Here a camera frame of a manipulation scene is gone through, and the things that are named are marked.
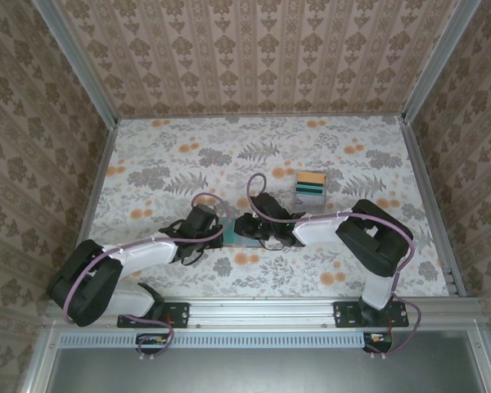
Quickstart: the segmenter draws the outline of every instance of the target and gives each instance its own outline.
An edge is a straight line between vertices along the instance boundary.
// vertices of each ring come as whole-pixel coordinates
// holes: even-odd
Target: small box
[[[327,179],[325,174],[299,172],[293,196],[293,212],[323,214],[326,211]]]

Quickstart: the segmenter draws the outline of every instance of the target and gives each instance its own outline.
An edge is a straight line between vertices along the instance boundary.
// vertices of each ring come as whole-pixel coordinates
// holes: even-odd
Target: patterned wall
[[[457,0],[59,0],[123,118],[399,112]]]
[[[483,1],[413,127],[467,289],[491,327],[491,0]]]
[[[45,286],[73,249],[105,142],[29,0],[0,0],[0,392],[29,365]]]

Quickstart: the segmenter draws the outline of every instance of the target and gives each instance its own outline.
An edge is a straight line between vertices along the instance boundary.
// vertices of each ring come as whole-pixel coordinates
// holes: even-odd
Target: metal frame
[[[440,35],[439,41],[435,45],[435,49],[431,53],[430,59],[426,67],[422,71],[411,96],[409,96],[406,106],[403,108],[405,119],[412,122],[422,103],[426,99],[429,91],[433,88],[435,81],[442,72],[448,62],[453,49],[457,46],[458,40],[462,36],[467,24],[475,14],[476,8],[479,6],[480,0],[465,0],[458,2],[448,24]]]
[[[93,105],[97,108],[98,114],[106,123],[107,128],[113,129],[117,118],[116,109],[111,105],[101,81],[98,80],[89,65],[87,55],[83,53],[80,45],[76,42],[71,28],[58,9],[57,2],[48,0],[33,0],[33,2],[58,42],[58,46],[64,52],[71,67],[73,67]]]
[[[134,349],[138,332],[62,332],[61,349]],[[184,332],[174,333],[175,349],[363,348],[363,332]],[[156,348],[142,344],[142,348]]]
[[[98,165],[97,176],[95,177],[95,182],[92,185],[91,195],[89,196],[88,207],[83,215],[82,226],[80,227],[80,232],[76,244],[78,245],[82,241],[88,238],[91,232],[92,222],[95,219],[95,212],[97,211],[98,200],[100,200],[101,188],[104,185],[104,180],[106,179],[107,168],[109,167],[109,161],[113,150],[115,149],[116,137],[118,135],[118,127],[110,129],[107,134],[106,145],[104,146],[104,151],[102,152],[100,164]]]
[[[214,334],[251,333],[258,336],[265,332],[305,332],[324,335],[338,332],[370,332],[377,329],[348,328],[335,326],[332,303],[353,298],[308,298],[308,299],[214,299],[214,298],[169,298],[168,301],[186,301],[191,304],[190,320],[182,334],[189,337],[202,332]],[[473,347],[475,360],[488,393],[491,392],[491,342],[488,341],[485,318],[480,303],[470,297],[423,297],[408,298],[422,311],[421,331],[466,331]],[[410,331],[417,313],[407,307],[411,325],[397,328]],[[25,379],[23,393],[39,393],[47,389],[52,373],[58,343],[62,334],[68,332],[95,333],[150,332],[149,329],[118,329],[115,318],[101,318],[87,327],[67,325],[62,321],[61,309],[50,305],[46,322],[38,340],[34,359]]]
[[[445,230],[439,206],[436,203],[435,193],[433,192],[429,175],[427,174],[426,165],[422,159],[417,137],[415,137],[415,133],[413,132],[410,123],[403,122],[400,127],[402,128],[403,140],[408,149],[411,167],[415,174],[415,179],[417,180],[418,191],[420,192],[424,209],[426,210],[427,221],[429,222],[433,234],[433,243],[435,244],[436,252],[440,257],[441,263],[445,264],[446,267],[451,270],[458,295],[465,296],[466,288],[464,287],[464,282],[462,281],[462,276],[460,275],[460,270],[458,269],[451,243],[449,243],[448,233]]]

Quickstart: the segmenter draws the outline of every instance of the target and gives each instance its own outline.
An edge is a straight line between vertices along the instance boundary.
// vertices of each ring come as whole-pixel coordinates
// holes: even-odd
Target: floral tablecloth
[[[367,198],[406,224],[417,253],[403,271],[402,296],[446,296],[447,287],[399,120],[372,117],[227,117],[122,120],[90,237],[130,242],[183,219],[191,198],[214,192],[237,217],[250,211],[246,182],[291,206],[296,173],[327,174],[327,211]],[[212,198],[200,203],[223,207]],[[164,296],[359,296],[366,270],[342,245],[266,251],[207,251],[192,266],[157,265],[129,277]]]

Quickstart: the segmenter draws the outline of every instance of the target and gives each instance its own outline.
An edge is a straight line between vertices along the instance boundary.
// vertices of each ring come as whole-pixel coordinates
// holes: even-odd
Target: pink cable
[[[64,307],[62,308],[64,311],[64,320],[69,324],[73,323],[73,321],[69,318],[69,306],[71,304],[71,301],[73,300],[73,296],[74,296],[76,290],[78,289],[80,283],[85,278],[85,276],[87,276],[88,273],[91,271],[91,269],[94,268],[98,263],[100,263],[100,261],[103,260],[106,256],[113,255],[117,252],[122,253],[124,250],[129,250],[131,248],[143,246],[145,244],[153,243],[153,242],[203,243],[203,242],[210,242],[211,240],[219,237],[226,230],[227,226],[231,223],[231,220],[230,220],[231,214],[229,212],[229,208],[228,208],[226,202],[220,196],[216,196],[210,192],[201,192],[200,194],[196,194],[191,201],[191,206],[195,205],[195,200],[198,197],[201,197],[204,195],[215,198],[217,201],[219,201],[223,205],[223,208],[226,210],[226,223],[223,225],[222,229],[220,229],[214,235],[209,236],[209,237],[204,237],[202,239],[182,239],[182,238],[171,238],[171,237],[153,238],[153,237],[151,237],[148,239],[139,240],[137,242],[129,243],[129,244],[126,244],[124,246],[112,248],[111,250],[102,252],[99,256],[97,256],[95,259],[93,259],[86,266],[86,268],[82,271],[82,273],[76,278],[76,281],[74,282],[69,293],[67,294],[67,297],[65,298],[65,302],[64,302]]]
[[[162,355],[171,346],[171,344],[173,344],[174,329],[168,323],[161,322],[161,321],[154,321],[152,319],[137,318],[137,317],[134,317],[132,315],[124,315],[124,317],[127,318],[127,319],[130,319],[130,320],[132,320],[134,322],[149,323],[151,325],[161,326],[161,327],[167,328],[169,330],[169,339],[168,339],[168,341],[165,343],[165,345],[158,352],[156,352],[155,354],[153,354],[153,356],[160,356],[160,355]],[[142,352],[142,344],[143,344],[144,341],[147,341],[149,339],[150,339],[150,337],[145,337],[145,338],[142,338],[138,342],[137,351],[138,351],[138,353],[141,356],[145,356],[145,354]]]
[[[415,243],[413,242],[413,240],[400,227],[396,226],[395,224],[393,224],[393,223],[391,223],[391,222],[389,222],[389,221],[387,221],[385,219],[381,219],[380,217],[375,217],[373,215],[365,215],[365,214],[362,214],[362,213],[354,213],[352,211],[341,211],[341,212],[330,213],[330,214],[326,214],[326,215],[313,215],[313,216],[304,217],[304,218],[301,218],[301,219],[275,219],[273,217],[269,217],[268,215],[262,213],[255,206],[255,204],[253,202],[253,199],[251,198],[251,192],[250,192],[251,183],[253,183],[253,180],[256,177],[261,177],[264,180],[264,185],[262,186],[262,190],[260,192],[264,192],[266,186],[268,185],[268,179],[266,178],[265,174],[257,173],[257,174],[254,174],[253,176],[251,176],[250,179],[249,179],[249,181],[247,182],[247,188],[246,188],[247,200],[249,201],[249,204],[251,206],[251,209],[259,217],[262,217],[263,219],[266,219],[266,220],[271,221],[271,222],[274,222],[274,223],[279,223],[279,224],[296,224],[296,223],[302,223],[304,221],[305,222],[314,221],[314,220],[317,220],[317,219],[334,219],[334,218],[338,218],[338,217],[356,217],[358,219],[368,219],[370,221],[373,221],[373,222],[376,222],[376,223],[385,225],[386,227],[393,229],[396,233],[398,233],[400,236],[402,236],[405,239],[405,241],[409,245],[409,254],[408,254],[408,257],[404,260],[404,262],[402,264],[400,264],[400,266],[396,269],[396,274],[394,275],[393,285],[391,286],[391,293],[394,295],[394,297],[397,300],[402,301],[404,304],[410,305],[411,307],[413,307],[417,311],[418,317],[417,317],[417,321],[415,322],[415,325],[413,326],[413,328],[411,330],[411,334],[408,336],[408,338],[406,339],[406,341],[403,342],[400,346],[396,347],[394,350],[391,350],[391,351],[387,352],[386,354],[382,354],[382,355],[388,356],[388,355],[392,355],[392,354],[395,354],[395,353],[401,351],[402,348],[404,348],[405,345],[417,333],[418,327],[420,326],[420,321],[422,319],[422,314],[421,314],[420,308],[418,308],[417,305],[414,305],[412,302],[399,297],[395,293],[396,287],[397,287],[397,285],[399,283],[400,272],[403,270],[403,268],[406,267],[406,265],[412,260],[412,257],[415,255]]]

